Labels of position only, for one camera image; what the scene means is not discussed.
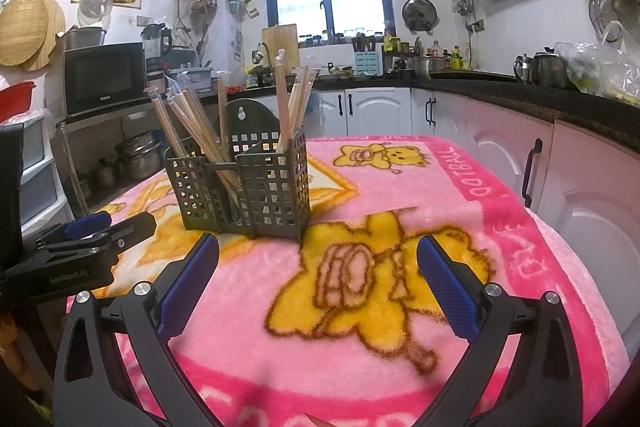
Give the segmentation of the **pink teddy bear blanket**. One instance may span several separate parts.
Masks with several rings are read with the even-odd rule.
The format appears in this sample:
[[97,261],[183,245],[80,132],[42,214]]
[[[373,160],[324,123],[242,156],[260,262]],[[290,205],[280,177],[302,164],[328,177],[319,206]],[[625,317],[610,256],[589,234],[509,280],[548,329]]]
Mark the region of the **pink teddy bear blanket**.
[[431,234],[484,282],[557,293],[576,341],[585,417],[629,365],[585,265],[460,146],[427,136],[307,144],[300,241],[220,236],[220,261],[170,350],[228,426],[408,426],[466,349],[416,264]]

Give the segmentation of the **light blue knife block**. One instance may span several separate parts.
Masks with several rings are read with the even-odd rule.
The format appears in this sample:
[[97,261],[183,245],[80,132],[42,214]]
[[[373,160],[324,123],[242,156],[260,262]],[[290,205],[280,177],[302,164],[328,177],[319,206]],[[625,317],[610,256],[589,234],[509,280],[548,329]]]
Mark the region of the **light blue knife block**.
[[377,76],[382,72],[381,54],[378,51],[354,53],[354,72],[356,76]]

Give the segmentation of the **white lower kitchen cabinets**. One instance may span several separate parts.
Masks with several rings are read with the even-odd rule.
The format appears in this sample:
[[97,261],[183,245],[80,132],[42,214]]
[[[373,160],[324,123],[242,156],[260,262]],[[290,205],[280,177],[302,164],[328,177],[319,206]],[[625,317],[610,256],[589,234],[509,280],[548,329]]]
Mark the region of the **white lower kitchen cabinets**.
[[578,254],[629,353],[639,349],[639,157],[555,120],[409,88],[311,98],[311,138],[409,131],[462,146]]

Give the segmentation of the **white plastic drawer unit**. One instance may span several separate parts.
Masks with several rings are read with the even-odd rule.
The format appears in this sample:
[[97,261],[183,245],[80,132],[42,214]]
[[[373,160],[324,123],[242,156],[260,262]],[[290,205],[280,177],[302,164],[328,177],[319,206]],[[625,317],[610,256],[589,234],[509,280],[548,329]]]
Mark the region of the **white plastic drawer unit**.
[[74,219],[58,174],[52,147],[53,124],[47,109],[18,117],[23,125],[20,216],[24,236]]

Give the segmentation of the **wooden chopsticks pair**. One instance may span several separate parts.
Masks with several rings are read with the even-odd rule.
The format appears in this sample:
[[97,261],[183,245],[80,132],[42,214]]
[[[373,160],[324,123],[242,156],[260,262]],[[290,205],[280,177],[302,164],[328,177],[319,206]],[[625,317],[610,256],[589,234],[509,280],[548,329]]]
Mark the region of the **wooden chopsticks pair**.
[[279,141],[277,152],[283,153],[291,140],[290,114],[288,113],[288,89],[286,89],[285,77],[285,49],[280,49],[276,55],[274,65],[274,79],[276,80],[278,118],[279,118]]

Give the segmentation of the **hanging pot lid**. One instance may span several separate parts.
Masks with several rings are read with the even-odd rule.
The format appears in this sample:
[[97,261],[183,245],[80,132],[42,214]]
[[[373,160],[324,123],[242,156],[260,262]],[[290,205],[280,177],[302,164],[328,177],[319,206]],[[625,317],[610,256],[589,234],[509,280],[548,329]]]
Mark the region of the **hanging pot lid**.
[[431,35],[439,24],[436,6],[430,0],[407,0],[402,7],[402,19],[413,33],[426,32]]

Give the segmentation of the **black microwave oven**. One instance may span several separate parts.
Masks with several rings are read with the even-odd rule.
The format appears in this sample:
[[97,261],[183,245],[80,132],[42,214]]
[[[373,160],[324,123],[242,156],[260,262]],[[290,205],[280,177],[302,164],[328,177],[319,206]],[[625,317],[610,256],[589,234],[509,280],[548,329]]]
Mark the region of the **black microwave oven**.
[[145,89],[141,42],[87,46],[64,53],[67,117],[143,100]]

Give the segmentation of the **steel kettle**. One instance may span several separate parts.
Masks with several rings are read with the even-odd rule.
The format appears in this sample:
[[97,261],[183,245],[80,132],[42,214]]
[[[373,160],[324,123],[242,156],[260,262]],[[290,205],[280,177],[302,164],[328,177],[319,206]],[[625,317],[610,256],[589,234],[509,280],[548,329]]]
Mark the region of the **steel kettle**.
[[513,63],[513,74],[520,83],[534,82],[534,60],[527,54],[518,55]]

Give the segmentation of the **round bamboo board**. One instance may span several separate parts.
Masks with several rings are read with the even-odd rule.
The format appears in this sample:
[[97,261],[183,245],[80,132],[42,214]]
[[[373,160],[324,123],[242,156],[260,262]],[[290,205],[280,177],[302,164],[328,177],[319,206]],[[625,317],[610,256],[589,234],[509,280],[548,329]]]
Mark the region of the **round bamboo board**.
[[1,9],[1,65],[35,72],[49,64],[65,16],[54,0],[11,0]]

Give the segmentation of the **metal storage shelf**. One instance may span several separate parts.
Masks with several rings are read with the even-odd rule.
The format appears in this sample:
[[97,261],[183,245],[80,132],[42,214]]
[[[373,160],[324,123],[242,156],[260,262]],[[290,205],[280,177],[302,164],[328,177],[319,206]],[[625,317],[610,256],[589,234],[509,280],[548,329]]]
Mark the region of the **metal storage shelf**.
[[54,127],[55,164],[74,216],[84,217],[142,182],[126,177],[115,146],[147,131],[153,131],[157,139],[162,136],[150,102]]

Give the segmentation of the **steel pot on shelf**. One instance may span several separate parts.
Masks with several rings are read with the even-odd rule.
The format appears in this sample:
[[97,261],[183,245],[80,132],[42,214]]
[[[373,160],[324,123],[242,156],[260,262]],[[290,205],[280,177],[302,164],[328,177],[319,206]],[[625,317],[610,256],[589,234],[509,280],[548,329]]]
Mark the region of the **steel pot on shelf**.
[[115,146],[126,177],[140,182],[148,179],[163,167],[160,141],[153,131],[143,132]]

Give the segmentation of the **dark green utensil basket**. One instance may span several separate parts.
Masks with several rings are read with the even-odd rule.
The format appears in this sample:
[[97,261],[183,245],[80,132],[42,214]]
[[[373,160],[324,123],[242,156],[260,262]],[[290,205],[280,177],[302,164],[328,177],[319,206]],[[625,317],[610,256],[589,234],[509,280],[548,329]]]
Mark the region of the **dark green utensil basket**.
[[250,98],[227,104],[229,162],[209,161],[192,138],[165,166],[188,230],[281,237],[299,242],[310,218],[306,136],[278,150],[279,119]]

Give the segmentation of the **wooden cutting board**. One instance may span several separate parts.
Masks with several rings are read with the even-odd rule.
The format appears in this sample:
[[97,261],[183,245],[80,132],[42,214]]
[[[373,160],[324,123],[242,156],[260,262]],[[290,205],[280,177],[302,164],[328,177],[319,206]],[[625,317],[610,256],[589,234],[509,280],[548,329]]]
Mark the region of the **wooden cutting board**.
[[286,75],[290,75],[292,70],[299,66],[298,32],[295,24],[262,28],[262,42],[268,48],[268,57],[272,64],[276,64],[280,49],[284,49]]

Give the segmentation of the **glass pot lid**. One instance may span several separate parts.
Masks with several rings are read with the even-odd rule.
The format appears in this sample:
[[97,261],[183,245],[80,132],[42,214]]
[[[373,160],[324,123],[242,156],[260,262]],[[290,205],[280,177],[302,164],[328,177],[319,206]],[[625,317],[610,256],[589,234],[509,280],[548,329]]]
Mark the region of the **glass pot lid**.
[[79,0],[79,17],[83,20],[98,22],[111,14],[113,4],[113,0]]

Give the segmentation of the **black blender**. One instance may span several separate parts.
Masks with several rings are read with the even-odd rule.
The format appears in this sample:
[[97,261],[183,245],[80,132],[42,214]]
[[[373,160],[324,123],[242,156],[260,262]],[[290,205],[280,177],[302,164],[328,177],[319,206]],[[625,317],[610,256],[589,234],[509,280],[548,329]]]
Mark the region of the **black blender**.
[[154,23],[145,26],[140,37],[143,43],[144,57],[162,58],[172,49],[171,30],[165,23]]

